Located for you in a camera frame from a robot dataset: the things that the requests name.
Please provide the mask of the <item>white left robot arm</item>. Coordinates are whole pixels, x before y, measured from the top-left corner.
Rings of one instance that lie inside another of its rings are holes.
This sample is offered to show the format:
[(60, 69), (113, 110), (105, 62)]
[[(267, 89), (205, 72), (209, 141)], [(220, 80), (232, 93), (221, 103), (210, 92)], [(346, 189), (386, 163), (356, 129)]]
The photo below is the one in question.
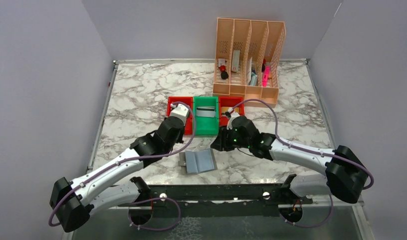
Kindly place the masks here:
[(66, 233), (83, 226), (92, 215), (121, 204), (151, 201), (151, 189), (140, 177), (116, 185), (124, 177), (162, 158), (173, 155), (174, 145), (183, 142), (185, 116), (169, 116), (158, 129), (138, 137), (120, 155), (98, 169), (68, 181), (58, 179), (52, 189), (48, 219), (51, 227)]

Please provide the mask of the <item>grey card holder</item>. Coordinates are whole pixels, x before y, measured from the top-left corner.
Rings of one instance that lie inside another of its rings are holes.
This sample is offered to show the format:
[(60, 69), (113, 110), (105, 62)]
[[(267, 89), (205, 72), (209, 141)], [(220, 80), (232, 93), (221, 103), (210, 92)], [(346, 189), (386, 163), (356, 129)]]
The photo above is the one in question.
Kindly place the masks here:
[(182, 175), (196, 175), (218, 169), (214, 152), (210, 148), (180, 152), (178, 165)]

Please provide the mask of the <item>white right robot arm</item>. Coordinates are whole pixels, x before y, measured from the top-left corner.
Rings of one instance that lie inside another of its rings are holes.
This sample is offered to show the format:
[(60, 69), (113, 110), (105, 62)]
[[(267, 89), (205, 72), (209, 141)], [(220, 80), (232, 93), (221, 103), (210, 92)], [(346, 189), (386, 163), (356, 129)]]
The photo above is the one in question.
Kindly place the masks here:
[(329, 149), (293, 143), (273, 133), (260, 132), (245, 116), (234, 117), (221, 126), (210, 147), (219, 152), (246, 148), (254, 157), (315, 171), (312, 175), (287, 178), (282, 194), (295, 197), (331, 194), (345, 203), (355, 204), (369, 177), (361, 161), (346, 146)]

